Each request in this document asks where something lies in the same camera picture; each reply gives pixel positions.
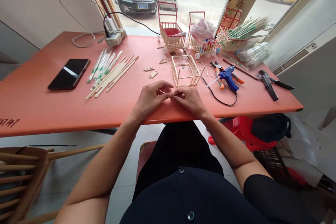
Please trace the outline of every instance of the forearm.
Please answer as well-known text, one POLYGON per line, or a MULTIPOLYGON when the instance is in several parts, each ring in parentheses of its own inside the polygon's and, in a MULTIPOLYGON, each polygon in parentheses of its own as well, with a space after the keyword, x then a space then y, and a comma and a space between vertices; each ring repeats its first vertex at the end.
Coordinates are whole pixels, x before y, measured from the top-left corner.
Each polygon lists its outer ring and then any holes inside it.
POLYGON ((256 160, 242 141, 225 128, 210 112, 205 113, 201 121, 211 133, 218 149, 232 169, 256 160))
POLYGON ((129 116, 85 169, 66 205, 109 195, 127 158, 141 121, 129 116))

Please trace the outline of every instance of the left hand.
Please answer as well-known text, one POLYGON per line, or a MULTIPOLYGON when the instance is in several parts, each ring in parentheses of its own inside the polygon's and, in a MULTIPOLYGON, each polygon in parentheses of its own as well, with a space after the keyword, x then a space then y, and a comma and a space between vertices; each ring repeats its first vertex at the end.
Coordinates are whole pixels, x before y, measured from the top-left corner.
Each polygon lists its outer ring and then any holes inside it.
POLYGON ((144 86, 130 116, 145 120, 164 100, 174 96, 173 87, 173 84, 164 80, 144 86))

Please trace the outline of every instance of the street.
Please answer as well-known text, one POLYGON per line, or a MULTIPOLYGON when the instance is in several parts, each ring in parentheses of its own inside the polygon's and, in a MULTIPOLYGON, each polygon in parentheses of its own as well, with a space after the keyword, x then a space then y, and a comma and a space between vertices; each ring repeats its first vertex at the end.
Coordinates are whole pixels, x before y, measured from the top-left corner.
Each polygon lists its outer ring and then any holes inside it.
MULTIPOLYGON (((223 12, 226 0, 178 0, 178 12, 177 12, 177 24, 183 31, 188 32, 189 30, 189 12, 190 11, 205 11, 205 19, 212 22, 216 27, 220 16, 223 12)), ((113 2, 117 11, 120 11, 119 6, 113 2)), ((270 22, 276 24, 280 18, 285 14, 290 5, 278 4, 270 2, 267 0, 256 0, 250 13, 247 16, 249 18, 261 18, 270 15, 270 22)), ((161 11, 160 13, 172 14, 172 11, 161 11)), ((159 16, 158 12, 156 15, 149 14, 134 14, 130 16, 131 18, 144 23, 149 28, 156 31, 159 30, 159 16)), ((161 17, 163 22, 172 22, 173 17, 164 16, 161 17)), ((144 26, 135 23, 128 17, 119 14, 119 19, 123 27, 139 27, 144 28, 144 26)))

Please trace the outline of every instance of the black shirt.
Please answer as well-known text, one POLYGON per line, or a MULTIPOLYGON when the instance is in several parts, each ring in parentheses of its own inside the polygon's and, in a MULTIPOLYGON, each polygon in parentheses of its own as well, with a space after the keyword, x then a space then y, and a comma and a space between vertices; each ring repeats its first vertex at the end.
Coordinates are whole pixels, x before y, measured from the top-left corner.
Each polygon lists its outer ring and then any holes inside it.
POLYGON ((142 191, 120 223, 318 223, 269 177, 250 176, 244 196, 220 174, 181 167, 142 191))

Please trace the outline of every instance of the phone screen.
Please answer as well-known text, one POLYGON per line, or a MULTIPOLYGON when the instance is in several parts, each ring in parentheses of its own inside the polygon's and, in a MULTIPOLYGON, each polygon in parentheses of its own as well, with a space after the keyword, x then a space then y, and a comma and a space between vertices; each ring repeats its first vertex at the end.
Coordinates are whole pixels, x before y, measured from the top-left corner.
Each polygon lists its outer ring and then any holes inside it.
POLYGON ((50 83, 48 89, 74 89, 89 63, 89 59, 70 59, 50 83))

